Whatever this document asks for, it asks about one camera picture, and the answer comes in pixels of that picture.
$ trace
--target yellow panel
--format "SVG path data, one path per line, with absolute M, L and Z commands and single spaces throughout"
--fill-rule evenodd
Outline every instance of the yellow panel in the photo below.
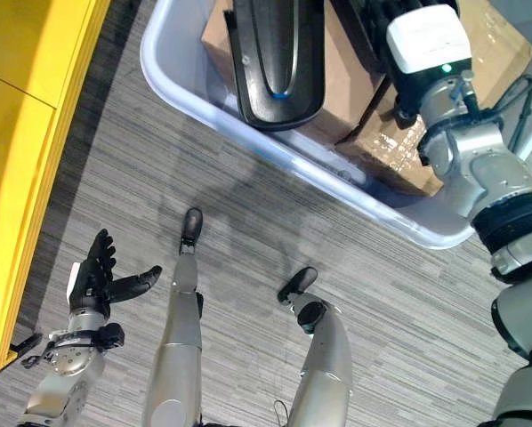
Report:
M 36 171 L 53 115 L 50 106 L 0 81 L 0 363 L 11 340 L 12 331 L 5 332 L 9 311 L 16 317 L 19 309 L 19 242 L 28 231 L 27 206 L 35 197 Z
M 0 78 L 57 107 L 90 0 L 0 0 Z

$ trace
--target black plastic object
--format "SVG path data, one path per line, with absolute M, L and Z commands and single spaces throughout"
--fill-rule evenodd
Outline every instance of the black plastic object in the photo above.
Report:
M 290 280 L 278 292 L 278 301 L 281 304 L 289 304 L 287 299 L 290 294 L 303 294 L 318 278 L 318 271 L 313 267 L 305 267 L 294 274 Z
M 311 120 L 325 96 L 324 1 L 234 0 L 224 18 L 238 108 L 263 131 Z
M 532 233 L 532 192 L 509 197 L 483 209 L 472 220 L 491 254 Z
M 195 246 L 203 229 L 203 212 L 191 207 L 183 218 L 183 228 L 181 230 L 181 244 L 179 254 L 182 254 L 184 246 Z
M 80 339 L 89 342 L 75 342 L 75 340 Z M 38 365 L 41 360 L 50 362 L 52 359 L 52 354 L 58 349 L 64 349 L 67 347 L 94 347 L 98 351 L 105 351 L 115 349 L 116 347 L 122 347 L 124 345 L 124 340 L 124 329 L 122 329 L 118 323 L 109 323 L 95 331 L 84 330 L 67 332 L 65 334 L 56 336 L 52 341 L 49 341 L 40 355 L 29 356 L 20 363 L 25 369 L 30 369 L 31 367 Z
M 316 330 L 316 324 L 323 318 L 326 311 L 327 308 L 323 302 L 310 302 L 298 314 L 298 325 L 302 327 L 303 332 L 306 334 L 313 334 Z

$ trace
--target floor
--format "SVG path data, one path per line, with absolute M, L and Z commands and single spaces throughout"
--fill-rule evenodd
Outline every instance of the floor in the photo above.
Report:
M 291 404 L 309 339 L 275 294 L 307 264 L 319 270 L 316 293 L 343 310 L 351 340 L 349 426 L 489 419 L 522 363 L 491 324 L 489 306 L 503 287 L 478 239 L 441 252 L 417 247 L 169 108 L 138 61 L 154 3 L 110 8 L 21 308 L 17 334 L 65 327 L 70 266 L 102 227 L 116 241 L 118 277 L 164 266 L 154 289 L 113 307 L 126 343 L 108 354 L 77 426 L 140 425 L 181 219 L 192 205 L 206 215 L 198 248 L 206 421 L 276 425 L 274 400 Z M 15 424 L 45 373 L 16 363 L 0 374 L 0 426 Z

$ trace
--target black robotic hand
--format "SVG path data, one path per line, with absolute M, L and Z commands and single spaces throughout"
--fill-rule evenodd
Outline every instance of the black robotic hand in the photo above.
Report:
M 139 296 L 155 285 L 161 274 L 156 265 L 137 276 L 114 280 L 112 268 L 116 259 L 114 239 L 102 230 L 94 239 L 88 256 L 80 264 L 74 288 L 69 296 L 70 311 L 90 308 L 109 318 L 113 302 L 122 302 Z

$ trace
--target black cable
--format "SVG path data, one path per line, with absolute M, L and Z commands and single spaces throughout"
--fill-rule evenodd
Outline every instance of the black cable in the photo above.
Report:
M 519 85 L 521 85 L 523 82 L 527 82 L 525 87 L 521 89 L 519 93 L 516 93 L 515 95 L 512 96 L 512 94 L 517 91 L 517 88 L 519 87 Z M 522 76 L 519 76 L 512 83 L 512 85 L 507 88 L 505 93 L 502 95 L 502 97 L 499 99 L 496 105 L 492 108 L 493 114 L 501 115 L 504 111 L 506 111 L 509 107 L 511 107 L 520 98 L 522 98 L 525 95 L 527 95 L 527 97 L 525 98 L 525 102 L 523 103 L 523 108 L 521 109 L 519 120 L 517 124 L 515 125 L 515 130 L 513 131 L 513 135 L 507 145 L 507 148 L 513 154 L 517 154 L 516 153 L 517 147 L 521 139 L 521 135 L 523 134 L 523 130 L 525 129 L 525 124 L 527 123 L 528 117 L 532 113 L 532 110 L 531 110 L 532 76 L 529 74 L 524 74 Z
M 527 81 L 527 85 L 519 92 L 513 95 L 517 87 L 523 82 Z M 455 129 L 458 127 L 466 125 L 481 125 L 485 123 L 495 123 L 499 125 L 500 129 L 503 129 L 503 119 L 501 114 L 504 113 L 509 107 L 515 104 L 521 97 L 527 95 L 525 103 L 523 104 L 523 109 L 520 114 L 519 122 L 515 127 L 513 136 L 510 139 L 508 148 L 511 152 L 515 154 L 515 149 L 517 148 L 517 143 L 521 137 L 525 123 L 527 122 L 528 116 L 531 114 L 531 101 L 532 101 L 532 76 L 529 74 L 524 74 L 519 76 L 504 92 L 502 97 L 496 102 L 496 105 L 492 109 L 483 109 L 480 111 L 479 118 L 475 117 L 471 113 L 462 114 L 461 116 L 447 118 L 438 122 L 437 124 L 431 126 L 427 131 L 424 137 L 421 139 L 418 144 L 418 151 L 422 152 L 423 148 L 426 146 L 428 141 L 435 135 L 447 131 L 448 129 Z M 427 160 L 424 157 L 421 157 L 423 164 L 427 165 Z
M 470 116 L 474 120 L 481 119 L 480 106 L 478 105 L 478 97 L 475 93 L 463 97 L 463 103 L 465 104 Z

